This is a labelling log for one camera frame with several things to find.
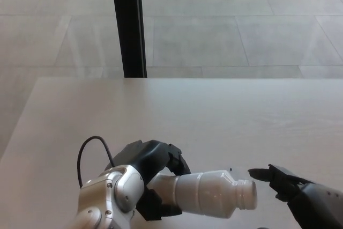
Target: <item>wire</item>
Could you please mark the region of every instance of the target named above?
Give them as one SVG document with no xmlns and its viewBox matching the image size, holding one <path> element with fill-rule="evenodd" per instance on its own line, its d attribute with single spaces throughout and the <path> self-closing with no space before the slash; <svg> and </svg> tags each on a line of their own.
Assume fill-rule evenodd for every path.
<svg viewBox="0 0 343 229">
<path fill-rule="evenodd" d="M 82 188 L 83 184 L 82 184 L 82 178 L 81 178 L 81 169 L 80 169 L 80 163 L 81 163 L 81 156 L 82 156 L 82 152 L 85 148 L 85 146 L 87 145 L 88 142 L 90 142 L 91 140 L 93 139 L 98 139 L 99 141 L 101 141 L 101 143 L 103 144 L 103 146 L 105 147 L 105 150 L 106 150 L 106 153 L 107 153 L 107 156 L 109 158 L 109 161 L 112 165 L 112 167 L 114 167 L 114 161 L 113 161 L 113 158 L 112 158 L 112 155 L 111 155 L 111 152 L 109 151 L 108 149 L 108 146 L 107 146 L 107 143 L 105 142 L 105 140 L 100 137 L 100 136 L 92 136 L 90 138 L 88 138 L 87 140 L 85 140 L 85 142 L 83 142 L 80 150 L 79 150 L 79 154 L 77 156 L 77 179 L 79 180 L 79 185 L 80 185 L 80 188 Z"/>
</svg>

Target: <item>floor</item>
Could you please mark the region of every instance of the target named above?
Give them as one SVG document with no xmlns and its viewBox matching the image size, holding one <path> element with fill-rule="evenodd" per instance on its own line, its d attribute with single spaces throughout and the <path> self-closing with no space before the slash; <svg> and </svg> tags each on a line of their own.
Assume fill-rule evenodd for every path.
<svg viewBox="0 0 343 229">
<path fill-rule="evenodd" d="M 343 0 L 143 0 L 149 77 L 343 78 Z M 113 0 L 0 0 L 0 156 L 40 76 L 123 77 Z"/>
</svg>

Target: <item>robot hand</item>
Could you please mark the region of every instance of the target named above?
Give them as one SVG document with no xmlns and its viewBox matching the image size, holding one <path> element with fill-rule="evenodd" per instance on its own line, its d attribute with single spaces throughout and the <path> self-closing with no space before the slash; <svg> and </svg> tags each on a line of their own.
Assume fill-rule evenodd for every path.
<svg viewBox="0 0 343 229">
<path fill-rule="evenodd" d="M 235 181 L 227 171 L 191 174 L 177 147 L 134 142 L 80 191 L 78 212 L 68 229 L 129 229 L 135 209 L 145 220 L 182 211 L 229 218 L 236 208 L 255 209 L 251 180 Z M 161 175 L 167 167 L 175 176 Z"/>
<path fill-rule="evenodd" d="M 269 165 L 269 169 L 250 169 L 249 173 L 269 182 L 276 198 L 287 202 L 302 229 L 343 229 L 342 192 L 300 178 L 283 167 Z"/>
</svg>

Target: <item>tabletop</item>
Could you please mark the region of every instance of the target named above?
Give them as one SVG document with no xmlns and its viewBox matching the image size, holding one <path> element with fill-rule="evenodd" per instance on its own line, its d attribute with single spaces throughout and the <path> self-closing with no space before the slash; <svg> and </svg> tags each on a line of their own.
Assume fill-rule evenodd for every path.
<svg viewBox="0 0 343 229">
<path fill-rule="evenodd" d="M 63 228 L 76 214 L 76 160 L 100 135 L 113 155 L 138 139 L 172 143 L 192 172 L 269 163 L 343 189 L 343 81 L 238 79 L 37 81 L 0 161 L 0 228 Z M 83 180 L 108 163 L 100 143 L 81 161 Z M 258 207 L 230 219 L 184 213 L 132 229 L 298 229 L 285 203 L 258 182 Z"/>
</svg>

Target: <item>metal pole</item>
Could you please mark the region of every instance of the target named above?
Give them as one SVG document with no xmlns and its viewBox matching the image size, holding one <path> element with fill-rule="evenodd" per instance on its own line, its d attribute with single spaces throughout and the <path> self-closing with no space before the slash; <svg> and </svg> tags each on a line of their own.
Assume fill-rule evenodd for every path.
<svg viewBox="0 0 343 229">
<path fill-rule="evenodd" d="M 146 78 L 141 0 L 114 0 L 125 77 Z"/>
</svg>

